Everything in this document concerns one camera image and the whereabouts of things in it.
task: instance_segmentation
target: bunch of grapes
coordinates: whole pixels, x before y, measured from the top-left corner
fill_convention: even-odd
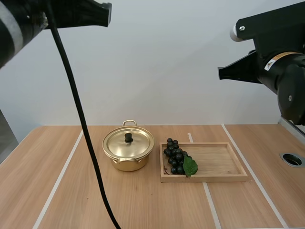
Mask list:
[[[183,169],[184,157],[188,156],[187,152],[179,148],[178,141],[167,139],[167,147],[164,149],[164,154],[169,157],[168,163],[172,165],[172,174],[185,174]]]

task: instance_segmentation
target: rectangular wooden tray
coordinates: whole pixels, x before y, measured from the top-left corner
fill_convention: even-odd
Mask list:
[[[248,180],[242,164],[228,142],[179,143],[198,164],[198,172],[191,177],[171,174],[172,166],[163,153],[166,143],[160,143],[161,182],[245,182]]]

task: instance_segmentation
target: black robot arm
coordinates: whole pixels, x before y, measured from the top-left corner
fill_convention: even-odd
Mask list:
[[[48,29],[47,0],[0,0],[0,68],[43,29]],[[107,27],[112,5],[94,0],[51,0],[58,28]]]
[[[277,94],[282,116],[305,125],[305,2],[240,19],[231,38],[253,39],[255,50],[219,78],[262,83]]]

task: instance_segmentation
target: black cable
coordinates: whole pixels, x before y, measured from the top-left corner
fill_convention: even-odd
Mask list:
[[[90,156],[91,156],[91,159],[92,159],[92,163],[93,163],[93,166],[94,166],[95,174],[96,174],[97,180],[99,182],[99,187],[100,187],[102,199],[104,201],[104,205],[105,205],[105,207],[107,209],[107,212],[108,212],[113,224],[115,225],[115,227],[117,229],[121,229],[118,222],[116,221],[112,211],[111,211],[110,205],[109,205],[107,197],[106,197],[106,193],[105,193],[105,189],[104,189],[104,185],[103,185],[103,181],[102,181],[102,176],[101,176],[99,164],[97,162],[96,155],[94,153],[94,149],[93,149],[93,146],[92,146],[92,142],[91,142],[90,135],[89,135],[89,132],[88,132],[88,127],[87,127],[86,120],[85,120],[85,115],[84,115],[84,112],[82,110],[81,100],[80,100],[80,97],[79,97],[78,92],[77,92],[76,83],[75,83],[75,80],[74,80],[74,77],[73,77],[72,69],[71,69],[66,51],[63,47],[63,44],[61,42],[61,38],[60,38],[59,33],[57,31],[56,22],[55,22],[55,18],[54,18],[54,15],[53,15],[53,10],[52,10],[52,6],[51,6],[50,1],[47,1],[46,8],[47,8],[46,15],[47,15],[47,18],[48,18],[48,23],[49,23],[53,38],[55,40],[56,46],[58,48],[58,51],[61,55],[63,65],[65,67],[65,70],[66,70],[66,73],[67,73],[67,76],[68,76],[68,79],[69,79],[69,83],[70,83],[70,87],[71,87],[71,90],[72,90],[75,105],[76,105],[76,108],[77,108],[77,112],[78,112],[78,115],[79,115],[80,120],[81,120],[82,130],[84,132],[84,136],[85,136],[85,139],[86,139],[86,142],[87,142],[87,146],[88,146],[88,150],[89,150],[89,153],[90,153]]]

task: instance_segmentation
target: warning label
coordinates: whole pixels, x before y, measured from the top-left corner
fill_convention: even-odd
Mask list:
[[[298,52],[284,52],[284,53],[278,54],[277,56],[275,56],[274,58],[272,58],[272,59],[267,63],[267,65],[265,66],[264,69],[265,69],[266,71],[269,71],[270,68],[272,67],[272,65],[274,65],[274,63],[275,63],[276,61],[278,61],[278,60],[281,59],[282,57],[288,56],[288,55],[290,55],[290,54],[300,54],[300,53],[298,53]]]

